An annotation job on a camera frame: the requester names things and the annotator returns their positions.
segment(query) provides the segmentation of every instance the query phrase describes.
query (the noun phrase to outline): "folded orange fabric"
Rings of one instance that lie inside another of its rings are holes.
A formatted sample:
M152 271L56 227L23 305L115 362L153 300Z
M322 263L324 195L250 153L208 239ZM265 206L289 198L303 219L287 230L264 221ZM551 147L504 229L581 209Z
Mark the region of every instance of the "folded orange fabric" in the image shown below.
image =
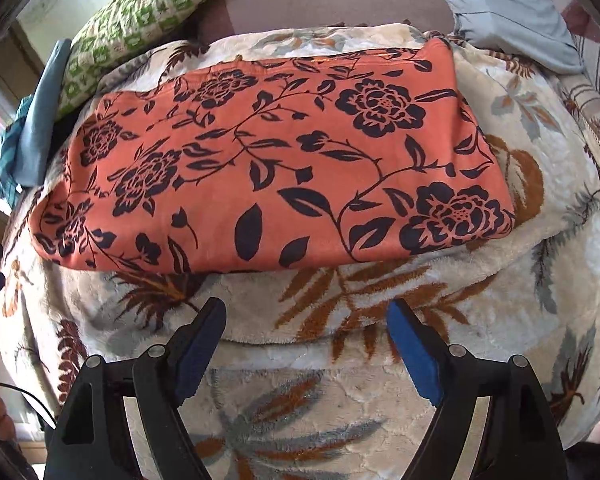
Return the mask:
M43 258L73 269L227 272L402 258L513 222L435 39L108 94L29 227Z

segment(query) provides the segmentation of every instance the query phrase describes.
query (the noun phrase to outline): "light blue garment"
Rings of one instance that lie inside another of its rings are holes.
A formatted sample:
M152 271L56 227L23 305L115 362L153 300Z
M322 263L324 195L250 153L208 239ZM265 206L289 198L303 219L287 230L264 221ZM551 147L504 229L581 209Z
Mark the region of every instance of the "light blue garment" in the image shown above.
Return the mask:
M477 48L530 57L558 74L584 68L551 0L446 0L458 36Z
M13 168L13 178L21 186L44 184L60 85L70 51L71 40L59 40L56 43L33 95L27 120L20 134Z
M3 198L12 209L15 207L19 196L16 189L18 184L13 179L13 167L20 142L20 134L27 120L27 113L29 112L32 100L33 95L29 95L20 101L15 120L2 133L2 145L0 147L0 198Z

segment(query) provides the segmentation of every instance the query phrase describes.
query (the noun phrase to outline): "wire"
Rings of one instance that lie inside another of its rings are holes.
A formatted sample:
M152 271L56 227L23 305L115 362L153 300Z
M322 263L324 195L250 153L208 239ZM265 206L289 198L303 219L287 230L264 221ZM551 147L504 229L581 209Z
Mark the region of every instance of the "wire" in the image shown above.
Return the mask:
M49 411L48 407L46 407L39 398L37 398L34 394L30 394L27 390L23 390L22 388L19 388L17 386L13 386L13 384L5 384L5 383L0 383L0 386L3 388L10 388L11 390L16 390L17 392L20 392L21 394L25 394L28 395L29 397L31 397L32 399L34 399L40 406L42 406L46 412L46 414L50 417L51 421L55 421L56 418L51 415L51 412Z

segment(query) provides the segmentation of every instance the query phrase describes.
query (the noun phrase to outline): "metal screw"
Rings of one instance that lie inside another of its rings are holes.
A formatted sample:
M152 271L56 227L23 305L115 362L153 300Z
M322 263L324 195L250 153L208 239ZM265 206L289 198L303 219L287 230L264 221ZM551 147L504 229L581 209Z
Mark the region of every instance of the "metal screw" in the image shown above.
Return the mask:
M453 357L464 357L466 355L466 348L462 345L449 345L449 353Z
M518 368L524 368L529 364L529 361L527 361L526 357L523 355L514 355L513 364L515 364Z
M153 345L151 348L149 348L149 357L162 357L164 355L164 352L166 351L166 348L162 345Z
M97 355L92 355L91 357L89 357L87 359L86 365L89 368L95 368L96 366L98 366L100 364L100 357Z

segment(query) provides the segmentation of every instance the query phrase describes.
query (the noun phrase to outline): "fleece blanket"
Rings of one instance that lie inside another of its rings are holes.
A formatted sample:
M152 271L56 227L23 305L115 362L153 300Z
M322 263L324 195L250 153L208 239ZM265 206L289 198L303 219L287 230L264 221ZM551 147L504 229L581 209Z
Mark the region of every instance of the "fleece blanket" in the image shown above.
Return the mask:
M76 130L107 92L149 91L236 56L418 49L431 36L407 25L289 29L225 38L199 57L185 43L168 44L105 76ZM583 438L600 418L600 142L563 104L553 76L516 57L448 44L458 89L513 198L516 225L507 237L321 269L70 270L42 260L27 227L62 178L65 149L45 186L14 212L4 241L0 348L18 384L57 412L89 354L137 356L217 296L227 304L227 327L198 393L180 409L213 478L400 478L434 411L386 332L388 301L401 297L476 356L526 355L563 445ZM458 478L471 471L486 405L478 404ZM142 471L155 479L133 403L128 416Z

